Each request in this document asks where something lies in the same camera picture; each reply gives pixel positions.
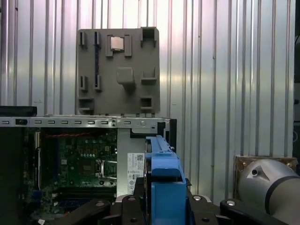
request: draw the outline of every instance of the metal wall panel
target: metal wall panel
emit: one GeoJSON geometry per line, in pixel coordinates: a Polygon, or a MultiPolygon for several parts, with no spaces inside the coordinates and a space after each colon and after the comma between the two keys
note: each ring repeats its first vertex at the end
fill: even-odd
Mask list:
{"type": "Polygon", "coordinates": [[[232,196],[236,154],[292,155],[295,0],[4,0],[2,9],[1,105],[75,114],[76,31],[156,26],[155,116],[178,120],[193,193],[232,196]]]}

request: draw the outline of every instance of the screw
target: screw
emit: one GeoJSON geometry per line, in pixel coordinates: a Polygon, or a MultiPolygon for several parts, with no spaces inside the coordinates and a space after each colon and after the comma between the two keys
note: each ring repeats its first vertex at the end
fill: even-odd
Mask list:
{"type": "Polygon", "coordinates": [[[234,201],[227,201],[226,204],[227,204],[227,205],[230,205],[230,206],[234,206],[234,205],[235,205],[235,202],[234,202],[234,201]]]}
{"type": "Polygon", "coordinates": [[[103,205],[104,205],[104,203],[102,201],[99,201],[96,203],[96,206],[103,206],[103,205]]]}
{"type": "Polygon", "coordinates": [[[201,200],[201,197],[196,195],[196,196],[193,197],[193,199],[196,200],[196,201],[199,201],[199,200],[201,200]]]}
{"type": "Polygon", "coordinates": [[[253,176],[256,176],[258,174],[258,171],[257,170],[253,170],[251,173],[252,173],[253,176]]]}

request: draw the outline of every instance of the black panel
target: black panel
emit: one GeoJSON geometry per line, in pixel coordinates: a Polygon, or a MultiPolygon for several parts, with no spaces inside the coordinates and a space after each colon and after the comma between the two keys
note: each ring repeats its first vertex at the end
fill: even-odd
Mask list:
{"type": "Polygon", "coordinates": [[[32,117],[37,112],[35,106],[0,106],[0,116],[32,117]]]}
{"type": "Polygon", "coordinates": [[[21,225],[24,128],[0,127],[0,224],[21,225]]]}

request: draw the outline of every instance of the blue plastic part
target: blue plastic part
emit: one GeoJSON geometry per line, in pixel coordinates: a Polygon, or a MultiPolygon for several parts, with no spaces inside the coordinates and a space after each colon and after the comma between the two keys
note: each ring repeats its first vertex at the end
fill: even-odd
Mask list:
{"type": "Polygon", "coordinates": [[[180,177],[177,155],[171,150],[165,139],[158,135],[147,137],[152,146],[151,174],[155,177],[180,177]]]}
{"type": "Polygon", "coordinates": [[[151,183],[151,224],[185,224],[187,185],[180,160],[162,136],[146,139],[152,147],[152,152],[145,154],[151,159],[152,179],[160,180],[151,183]],[[171,177],[179,181],[169,181],[171,177]]]}

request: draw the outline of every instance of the green circuit board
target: green circuit board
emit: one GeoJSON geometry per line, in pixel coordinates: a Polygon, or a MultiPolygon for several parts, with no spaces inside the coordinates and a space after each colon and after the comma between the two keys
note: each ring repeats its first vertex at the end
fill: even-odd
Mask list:
{"type": "Polygon", "coordinates": [[[49,135],[41,143],[41,162],[46,186],[101,187],[101,181],[113,182],[117,176],[116,129],[93,136],[49,135]]]}
{"type": "Polygon", "coordinates": [[[53,193],[60,188],[115,190],[117,129],[102,129],[101,133],[92,134],[78,129],[48,134],[42,129],[29,128],[25,131],[25,142],[28,144],[24,148],[23,177],[28,191],[22,198],[33,208],[31,218],[51,220],[64,215],[64,206],[73,203],[64,202],[62,206],[56,202],[53,193]]]}
{"type": "Polygon", "coordinates": [[[113,163],[117,162],[114,132],[101,137],[64,138],[59,140],[59,149],[57,185],[60,187],[100,187],[100,181],[108,180],[99,175],[101,162],[108,168],[105,177],[117,177],[117,164],[113,163]]]}

